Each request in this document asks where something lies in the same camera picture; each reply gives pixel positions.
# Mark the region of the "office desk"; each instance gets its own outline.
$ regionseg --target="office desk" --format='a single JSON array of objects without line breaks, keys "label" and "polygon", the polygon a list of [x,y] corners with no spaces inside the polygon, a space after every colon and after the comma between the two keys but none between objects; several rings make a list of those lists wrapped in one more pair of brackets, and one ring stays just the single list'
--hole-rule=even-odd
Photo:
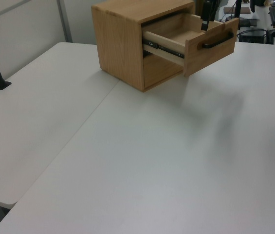
[{"label": "office desk", "polygon": [[[227,6],[233,6],[235,4],[236,0],[229,0],[227,3]],[[249,3],[243,3],[242,7],[248,6],[250,7]],[[271,26],[272,21],[270,19],[270,15],[269,13],[269,7],[270,6],[255,6],[255,14],[258,15],[259,20],[257,21],[257,28],[263,28],[266,30],[269,29],[273,29],[273,27]]]},{"label": "office desk", "polygon": [[96,46],[59,43],[0,91],[0,206],[11,209],[117,83]]},{"label": "office desk", "polygon": [[236,43],[190,79],[120,81],[0,234],[275,233],[273,59]]}]

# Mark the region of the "wooden drawer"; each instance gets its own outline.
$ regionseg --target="wooden drawer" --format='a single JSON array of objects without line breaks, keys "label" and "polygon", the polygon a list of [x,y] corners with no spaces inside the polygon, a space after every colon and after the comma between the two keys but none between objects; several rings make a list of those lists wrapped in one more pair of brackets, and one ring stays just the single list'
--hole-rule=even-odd
[{"label": "wooden drawer", "polygon": [[210,21],[208,30],[201,30],[202,19],[179,13],[143,25],[143,49],[183,67],[184,76],[233,53],[238,19],[226,23]]}]

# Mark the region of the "table surface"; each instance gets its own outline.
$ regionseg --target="table surface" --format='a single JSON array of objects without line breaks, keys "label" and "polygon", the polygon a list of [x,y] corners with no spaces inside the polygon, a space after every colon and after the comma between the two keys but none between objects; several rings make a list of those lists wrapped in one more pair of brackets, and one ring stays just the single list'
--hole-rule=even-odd
[{"label": "table surface", "polygon": [[275,45],[146,93],[118,82],[5,233],[274,234]]},{"label": "table surface", "polygon": [[263,29],[274,29],[272,27],[272,20],[270,18],[269,13],[269,7],[270,6],[255,6],[255,11],[259,15],[259,20],[257,21],[257,27],[263,28]]},{"label": "table surface", "polygon": [[118,82],[96,46],[59,43],[0,91],[0,206],[11,208]]}]

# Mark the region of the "wooden box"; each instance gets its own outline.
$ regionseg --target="wooden box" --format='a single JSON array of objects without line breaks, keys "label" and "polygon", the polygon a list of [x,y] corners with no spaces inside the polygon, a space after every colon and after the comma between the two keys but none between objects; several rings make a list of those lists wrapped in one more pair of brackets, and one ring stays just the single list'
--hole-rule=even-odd
[{"label": "wooden box", "polygon": [[108,0],[92,6],[100,67],[140,91],[188,77],[233,53],[238,19],[209,22],[192,0]]}]

